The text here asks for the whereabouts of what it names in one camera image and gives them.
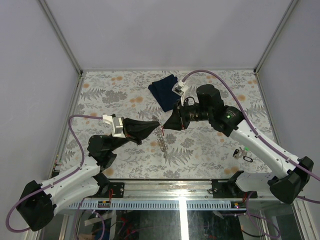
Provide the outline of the steel disc with keyrings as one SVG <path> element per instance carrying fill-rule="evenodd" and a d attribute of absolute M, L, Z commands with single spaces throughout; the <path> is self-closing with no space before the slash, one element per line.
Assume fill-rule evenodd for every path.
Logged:
<path fill-rule="evenodd" d="M 158 143 L 158 146 L 163 154 L 163 157 L 166 159 L 168 156 L 168 145 L 165 141 L 164 132 L 163 132 L 161 122 L 155 115 L 152 116 L 152 120 L 158 121 L 158 123 L 159 123 L 159 126 L 153 132 L 156 136 L 157 143 Z"/>

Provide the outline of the silver key black tag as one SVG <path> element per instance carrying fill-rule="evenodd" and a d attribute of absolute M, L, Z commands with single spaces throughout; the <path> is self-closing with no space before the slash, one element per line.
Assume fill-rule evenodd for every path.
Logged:
<path fill-rule="evenodd" d="M 245 149 L 242 149 L 241 147 L 236 148 L 235 151 L 233 152 L 233 157 L 235 159 L 240 159 L 243 158 L 247 155 L 247 151 Z"/>

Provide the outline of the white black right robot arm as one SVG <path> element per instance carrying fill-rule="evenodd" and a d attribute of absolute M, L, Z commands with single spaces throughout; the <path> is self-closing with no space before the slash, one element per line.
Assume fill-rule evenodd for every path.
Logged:
<path fill-rule="evenodd" d="M 164 129 L 186 130 L 190 122 L 207 121 L 214 130 L 237 141 L 263 161 L 270 173 L 237 171 L 228 181 L 228 192 L 240 197 L 245 192 L 272 194 L 291 204 L 310 180 L 314 162 L 307 156 L 289 153 L 256 129 L 234 106 L 225 105 L 220 91 L 211 84 L 196 90 L 198 102 L 190 105 L 178 100 Z"/>

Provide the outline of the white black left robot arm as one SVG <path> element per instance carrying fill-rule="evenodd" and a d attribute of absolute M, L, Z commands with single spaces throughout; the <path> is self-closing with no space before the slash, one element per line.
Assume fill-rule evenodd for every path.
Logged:
<path fill-rule="evenodd" d="M 105 197 L 110 181 L 103 171 L 116 159 L 113 151 L 130 142 L 141 145 L 160 126 L 157 120 L 139 121 L 114 114 L 104 114 L 98 120 L 110 125 L 112 133 L 91 136 L 88 155 L 83 149 L 80 151 L 80 163 L 41 183 L 32 180 L 24 187 L 15 208 L 30 230 L 41 230 L 57 213 L 80 199 Z"/>

